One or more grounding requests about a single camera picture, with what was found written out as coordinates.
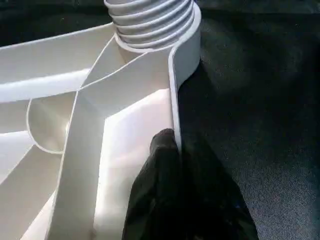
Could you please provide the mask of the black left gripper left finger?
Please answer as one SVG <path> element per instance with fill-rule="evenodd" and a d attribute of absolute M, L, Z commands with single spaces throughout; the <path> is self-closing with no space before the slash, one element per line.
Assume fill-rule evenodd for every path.
<path fill-rule="evenodd" d="M 151 140 L 149 156 L 129 195 L 124 240 L 184 238 L 183 175 L 174 131 L 166 128 Z"/>

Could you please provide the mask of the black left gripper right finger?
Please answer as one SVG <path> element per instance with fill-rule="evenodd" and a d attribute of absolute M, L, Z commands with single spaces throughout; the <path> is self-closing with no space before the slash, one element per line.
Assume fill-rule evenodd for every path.
<path fill-rule="evenodd" d="M 257 240 L 255 222 L 238 184 L 201 136 L 185 138 L 182 163 L 192 240 Z"/>

